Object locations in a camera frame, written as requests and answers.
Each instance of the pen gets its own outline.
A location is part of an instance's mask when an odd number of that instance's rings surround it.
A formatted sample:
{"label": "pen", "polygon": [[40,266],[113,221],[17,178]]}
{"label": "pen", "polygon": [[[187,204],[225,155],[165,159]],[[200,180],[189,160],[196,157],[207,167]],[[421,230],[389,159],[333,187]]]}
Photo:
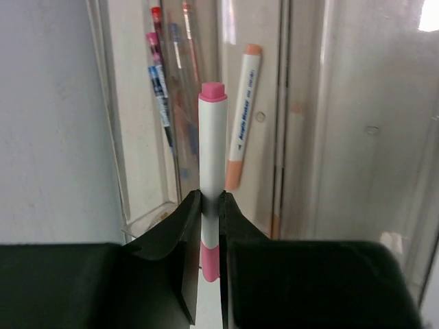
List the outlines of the pen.
{"label": "pen", "polygon": [[192,68],[193,68],[193,77],[195,78],[195,83],[197,87],[197,93],[200,92],[200,83],[201,83],[201,66],[200,60],[198,60],[197,57],[197,50],[199,50],[198,43],[196,43],[196,39],[193,35],[193,10],[191,5],[187,3],[187,0],[183,0],[183,16],[185,18],[185,27],[186,27],[186,34],[187,39],[189,42],[189,50],[191,52],[191,62],[192,62]]}
{"label": "pen", "polygon": [[157,70],[158,80],[160,81],[160,85],[163,89],[163,94],[165,98],[168,98],[166,81],[165,81],[165,72],[163,70],[163,57],[160,49],[160,44],[158,43],[157,33],[150,32],[146,35],[146,38],[150,44],[152,59],[154,61],[154,66],[156,67]]}
{"label": "pen", "polygon": [[159,47],[163,48],[162,10],[160,7],[151,8],[152,22],[157,33]]}
{"label": "pen", "polygon": [[198,95],[200,132],[201,261],[207,282],[220,276],[218,206],[225,183],[227,95],[224,85],[209,82]]}
{"label": "pen", "polygon": [[160,116],[162,119],[163,128],[165,129],[167,142],[169,143],[169,147],[171,147],[171,151],[174,152],[173,144],[172,144],[172,133],[171,127],[169,124],[169,115],[167,109],[167,98],[165,98],[163,94],[163,89],[160,85],[160,81],[158,80],[158,74],[155,66],[148,67],[148,71],[150,72],[152,87],[154,88],[154,94],[157,99],[158,110],[160,112]]}
{"label": "pen", "polygon": [[250,124],[254,94],[256,93],[262,48],[248,44],[242,56],[241,77],[233,122],[232,141],[227,162],[226,190],[235,190],[241,182],[244,152]]}

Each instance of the pink marker cap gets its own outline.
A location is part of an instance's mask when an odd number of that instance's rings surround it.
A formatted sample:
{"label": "pink marker cap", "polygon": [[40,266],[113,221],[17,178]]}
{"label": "pink marker cap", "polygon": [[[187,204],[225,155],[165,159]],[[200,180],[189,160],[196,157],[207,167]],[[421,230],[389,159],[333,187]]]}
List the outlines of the pink marker cap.
{"label": "pink marker cap", "polygon": [[217,103],[227,99],[224,89],[224,84],[221,82],[205,82],[201,86],[201,93],[198,97],[209,103]]}
{"label": "pink marker cap", "polygon": [[151,46],[158,45],[158,38],[156,32],[150,32],[146,35],[146,38],[148,39]]}
{"label": "pink marker cap", "polygon": [[213,282],[220,276],[220,246],[209,249],[201,242],[201,264],[204,279],[207,282]]}

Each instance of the pen cap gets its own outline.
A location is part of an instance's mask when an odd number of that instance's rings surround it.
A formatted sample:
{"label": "pen cap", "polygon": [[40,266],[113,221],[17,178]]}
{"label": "pen cap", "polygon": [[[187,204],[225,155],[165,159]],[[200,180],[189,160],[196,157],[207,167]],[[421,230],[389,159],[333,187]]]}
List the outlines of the pen cap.
{"label": "pen cap", "polygon": [[151,8],[152,20],[154,22],[160,22],[162,20],[162,10],[160,7]]}
{"label": "pen cap", "polygon": [[226,172],[226,190],[233,191],[239,187],[241,183],[242,167],[244,166],[243,161],[232,161],[227,162],[227,172]]}

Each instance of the white wall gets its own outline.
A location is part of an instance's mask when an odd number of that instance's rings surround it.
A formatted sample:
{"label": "white wall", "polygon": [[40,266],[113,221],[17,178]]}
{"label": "white wall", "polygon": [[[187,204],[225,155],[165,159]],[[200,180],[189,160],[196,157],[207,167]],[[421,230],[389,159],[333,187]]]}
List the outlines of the white wall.
{"label": "white wall", "polygon": [[85,1],[0,1],[0,243],[122,242]]}

